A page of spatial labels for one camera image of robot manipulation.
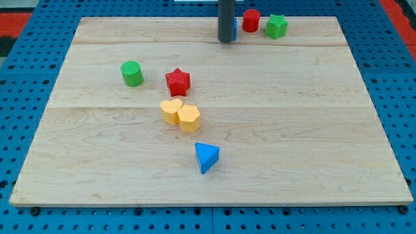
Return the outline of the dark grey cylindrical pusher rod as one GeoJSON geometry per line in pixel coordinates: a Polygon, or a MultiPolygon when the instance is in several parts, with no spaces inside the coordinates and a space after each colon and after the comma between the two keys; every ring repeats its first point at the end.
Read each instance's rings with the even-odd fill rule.
{"type": "Polygon", "coordinates": [[[230,43],[234,37],[235,1],[218,0],[218,41],[230,43]]]}

